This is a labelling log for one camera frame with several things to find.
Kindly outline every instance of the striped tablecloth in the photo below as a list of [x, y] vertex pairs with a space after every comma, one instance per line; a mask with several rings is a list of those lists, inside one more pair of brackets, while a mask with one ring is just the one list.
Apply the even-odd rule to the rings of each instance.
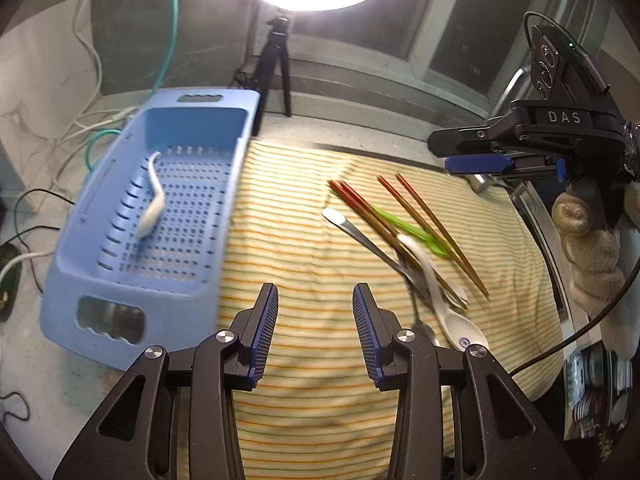
[[[239, 310], [253, 306], [263, 282], [277, 285], [280, 310], [264, 378], [252, 393], [234, 394], [249, 479], [384, 476], [398, 394], [377, 391], [367, 377], [351, 310], [353, 286], [369, 283], [378, 306], [395, 312], [403, 326], [413, 323], [412, 307], [402, 279], [325, 221], [321, 211], [328, 206], [341, 211], [393, 256], [326, 182], [346, 180], [375, 206], [410, 220], [376, 181], [382, 174], [396, 182], [398, 172], [447, 227], [487, 286], [489, 300], [453, 264], [439, 265], [445, 278], [465, 287], [468, 316], [501, 364], [510, 370], [561, 339], [545, 263], [504, 190], [493, 188], [479, 197], [466, 181], [433, 171], [253, 142], [228, 233], [218, 320], [219, 328], [228, 328]], [[422, 305], [420, 315], [446, 341]], [[561, 366], [557, 354], [521, 373], [518, 384], [529, 397], [540, 396]], [[447, 396], [444, 421], [445, 448], [451, 450]], [[182, 469], [187, 478], [184, 464]]]

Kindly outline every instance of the green cable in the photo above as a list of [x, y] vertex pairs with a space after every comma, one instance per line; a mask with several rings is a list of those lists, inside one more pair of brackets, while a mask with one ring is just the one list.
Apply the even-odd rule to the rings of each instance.
[[[151, 92], [149, 93], [149, 96], [147, 97], [147, 99], [151, 98], [153, 95], [156, 94], [156, 92], [160, 88], [160, 85], [164, 81], [164, 78], [166, 77], [166, 73], [169, 70], [169, 65], [171, 64], [171, 60], [174, 56], [175, 45], [177, 41], [178, 41], [178, 0], [172, 0], [171, 41], [169, 42], [169, 48], [164, 54], [164, 61], [162, 62], [162, 66], [160, 68], [160, 72], [158, 73], [158, 77], [156, 78], [156, 82], [154, 83], [154, 86], [151, 89]], [[84, 152], [84, 162], [86, 163], [86, 166], [90, 173], [94, 170], [94, 166], [91, 164], [90, 155], [91, 155], [91, 148], [95, 144], [95, 141], [105, 135], [118, 135], [119, 133], [120, 133], [120, 130], [101, 130], [100, 132], [97, 132], [91, 139], [89, 139], [86, 145], [86, 150]]]
[[84, 150], [84, 163], [86, 164], [87, 169], [91, 173], [95, 166], [91, 164], [91, 148], [94, 146], [98, 139], [103, 138], [105, 135], [119, 135], [120, 130], [100, 130], [99, 132], [92, 135], [91, 139], [86, 144], [86, 150]]
[[173, 15], [171, 20], [171, 41], [169, 43], [169, 48], [164, 55], [164, 61], [162, 62], [162, 67], [160, 68], [160, 72], [158, 73], [158, 77], [156, 78], [156, 82], [154, 83], [153, 88], [151, 89], [151, 93], [149, 94], [149, 98], [153, 97], [156, 94], [160, 85], [164, 81], [166, 76], [166, 72], [169, 70], [169, 64], [171, 63], [171, 59], [174, 56], [175, 44], [178, 41], [178, 0], [173, 0]]

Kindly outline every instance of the black tripod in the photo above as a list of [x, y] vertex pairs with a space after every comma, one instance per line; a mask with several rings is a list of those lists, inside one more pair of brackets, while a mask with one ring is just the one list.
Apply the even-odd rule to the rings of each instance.
[[255, 90], [260, 93], [258, 110], [255, 114], [252, 135], [256, 136], [262, 126], [264, 109], [269, 96], [269, 85], [276, 68], [276, 63], [280, 59], [280, 69], [282, 71], [282, 90], [284, 92], [285, 115], [291, 117], [291, 79], [289, 75], [289, 49], [287, 40], [289, 39], [289, 19], [284, 16], [273, 18], [268, 25], [271, 25], [267, 43], [264, 45], [258, 65], [250, 78], [243, 77], [244, 73], [237, 71], [234, 76], [235, 81], [242, 87]]

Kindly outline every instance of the white wall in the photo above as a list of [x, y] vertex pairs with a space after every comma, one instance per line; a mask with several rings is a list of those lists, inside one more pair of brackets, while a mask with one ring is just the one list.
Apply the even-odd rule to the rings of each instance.
[[[0, 160], [3, 195], [48, 186], [52, 142], [94, 91], [94, 64], [72, 33], [77, 6], [49, 7], [0, 37], [0, 142], [10, 166]], [[79, 23], [91, 41], [88, 12]]]

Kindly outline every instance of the chopsticks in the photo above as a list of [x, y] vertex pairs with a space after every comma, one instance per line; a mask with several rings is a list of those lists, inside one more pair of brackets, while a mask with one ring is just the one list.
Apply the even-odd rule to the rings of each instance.
[[[335, 180], [329, 180], [329, 187], [342, 199], [342, 201], [353, 209], [369, 226], [377, 232], [380, 237], [388, 243], [393, 249], [399, 253], [407, 264], [411, 265], [415, 269], [421, 269], [420, 263], [415, 257], [404, 248], [404, 246], [396, 239], [398, 236], [398, 230], [387, 222], [380, 213], [378, 213], [369, 202], [364, 200], [353, 187], [349, 186], [346, 182], [336, 182]], [[436, 279], [438, 283], [444, 288], [451, 297], [461, 306], [465, 304], [463, 300], [455, 293], [449, 283], [447, 283], [442, 276], [436, 272]]]
[[404, 207], [404, 209], [409, 213], [409, 215], [414, 218], [418, 225], [423, 228], [426, 232], [428, 232], [431, 236], [433, 236], [440, 245], [444, 248], [444, 250], [449, 253], [452, 259], [460, 266], [460, 269], [464, 271], [464, 273], [471, 279], [472, 282], [480, 289], [480, 291], [484, 294], [486, 298], [489, 297], [489, 291], [484, 286], [484, 283], [480, 279], [480, 276], [476, 273], [474, 268], [471, 266], [469, 260], [466, 259], [466, 256], [455, 242], [455, 240], [451, 237], [449, 232], [446, 230], [442, 222], [438, 220], [437, 216], [429, 209], [429, 207], [425, 204], [424, 200], [418, 195], [417, 191], [407, 182], [407, 180], [401, 175], [397, 174], [396, 178], [404, 186], [404, 188], [409, 192], [409, 194], [414, 198], [414, 200], [418, 203], [418, 205], [422, 208], [422, 210], [427, 213], [427, 216], [436, 224], [436, 227], [440, 230], [442, 235], [448, 244], [440, 237], [439, 234], [420, 216], [420, 214], [407, 202], [407, 200], [402, 197], [394, 188], [389, 184], [382, 176], [378, 177], [378, 181], [382, 184], [386, 190], [388, 190], [393, 197]]

